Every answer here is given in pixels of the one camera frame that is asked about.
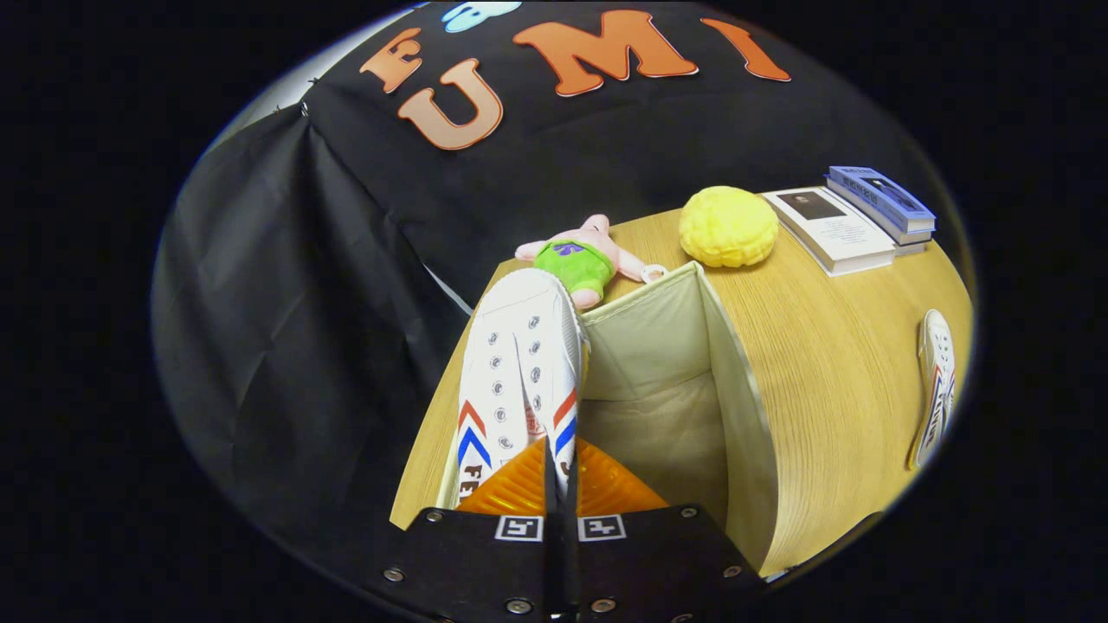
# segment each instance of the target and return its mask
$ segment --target letter m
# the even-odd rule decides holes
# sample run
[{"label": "letter m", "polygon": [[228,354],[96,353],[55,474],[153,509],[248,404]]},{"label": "letter m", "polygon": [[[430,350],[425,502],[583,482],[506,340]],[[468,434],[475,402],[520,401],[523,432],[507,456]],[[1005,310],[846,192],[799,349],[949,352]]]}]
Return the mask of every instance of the letter m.
[{"label": "letter m", "polygon": [[638,73],[647,78],[696,73],[696,64],[681,58],[654,28],[652,20],[652,16],[643,11],[606,11],[601,16],[599,37],[557,22],[545,22],[521,31],[512,41],[531,45],[546,59],[560,81],[554,91],[565,98],[604,85],[604,78],[585,71],[582,61],[616,80],[627,80],[630,51],[638,57]]}]

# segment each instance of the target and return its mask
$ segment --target wood grain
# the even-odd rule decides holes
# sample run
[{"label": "wood grain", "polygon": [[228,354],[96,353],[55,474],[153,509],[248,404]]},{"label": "wood grain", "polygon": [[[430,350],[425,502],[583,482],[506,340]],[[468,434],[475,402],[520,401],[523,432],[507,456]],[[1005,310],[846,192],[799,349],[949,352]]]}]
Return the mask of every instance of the wood grain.
[{"label": "wood grain", "polygon": [[[679,214],[615,225],[612,235],[645,262],[677,268],[691,259],[678,243]],[[514,259],[501,264],[490,285],[523,266]],[[765,262],[706,273],[747,351],[773,438],[779,509],[760,570],[767,575],[817,554],[865,515],[884,510],[911,483],[916,472],[906,461],[925,408],[916,356],[920,320],[931,308],[943,313],[955,360],[964,366],[973,309],[957,272],[934,242],[892,266],[828,277],[782,228]],[[640,286],[616,276],[602,305]],[[390,518],[401,528],[434,505],[468,336],[469,327],[401,478]],[[955,391],[961,394],[961,384]]]}]

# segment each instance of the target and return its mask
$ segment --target book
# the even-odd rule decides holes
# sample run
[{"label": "book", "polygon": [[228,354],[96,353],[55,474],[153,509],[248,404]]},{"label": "book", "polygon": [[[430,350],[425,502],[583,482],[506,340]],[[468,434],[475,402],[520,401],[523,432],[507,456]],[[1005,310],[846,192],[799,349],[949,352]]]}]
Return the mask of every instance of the book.
[{"label": "book", "polygon": [[895,245],[847,201],[822,186],[762,193],[781,223],[830,276],[893,263]]},{"label": "book", "polygon": [[828,177],[828,190],[832,193],[839,195],[840,197],[854,204],[862,213],[870,217],[881,229],[889,234],[889,237],[893,239],[899,246],[911,246],[914,244],[922,244],[931,239],[934,229],[924,229],[922,232],[903,232],[897,227],[892,221],[889,219],[884,214],[878,212],[873,206],[865,202],[862,197],[858,196],[855,193],[850,192],[847,186],[835,182],[831,177]]},{"label": "book", "polygon": [[915,243],[910,245],[895,245],[896,251],[893,252],[894,257],[900,257],[902,255],[912,255],[913,253],[923,253],[924,247],[927,246],[926,242]]},{"label": "book", "polygon": [[832,166],[827,177],[861,198],[858,207],[865,214],[880,214],[901,234],[935,231],[935,215],[920,200],[872,168]]}]

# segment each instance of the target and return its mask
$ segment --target yellow sponge ball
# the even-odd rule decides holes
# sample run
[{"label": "yellow sponge ball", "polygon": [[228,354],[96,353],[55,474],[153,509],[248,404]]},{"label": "yellow sponge ball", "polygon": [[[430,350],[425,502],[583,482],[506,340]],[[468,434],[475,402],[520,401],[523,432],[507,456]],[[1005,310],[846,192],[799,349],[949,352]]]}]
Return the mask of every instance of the yellow sponge ball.
[{"label": "yellow sponge ball", "polygon": [[769,255],[777,239],[777,213],[759,195],[730,186],[711,186],[681,208],[681,248],[702,264],[745,266]]}]

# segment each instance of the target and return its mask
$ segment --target fabric storage box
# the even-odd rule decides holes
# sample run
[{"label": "fabric storage box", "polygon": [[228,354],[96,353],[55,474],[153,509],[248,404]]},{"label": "fabric storage box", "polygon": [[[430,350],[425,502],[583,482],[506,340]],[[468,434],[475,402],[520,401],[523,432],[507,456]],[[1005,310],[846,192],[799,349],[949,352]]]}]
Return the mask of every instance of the fabric storage box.
[{"label": "fabric storage box", "polygon": [[[578,437],[669,504],[697,502],[755,565],[777,523],[777,462],[758,387],[696,262],[582,315],[592,343]],[[437,505],[458,505],[458,439]]]}]

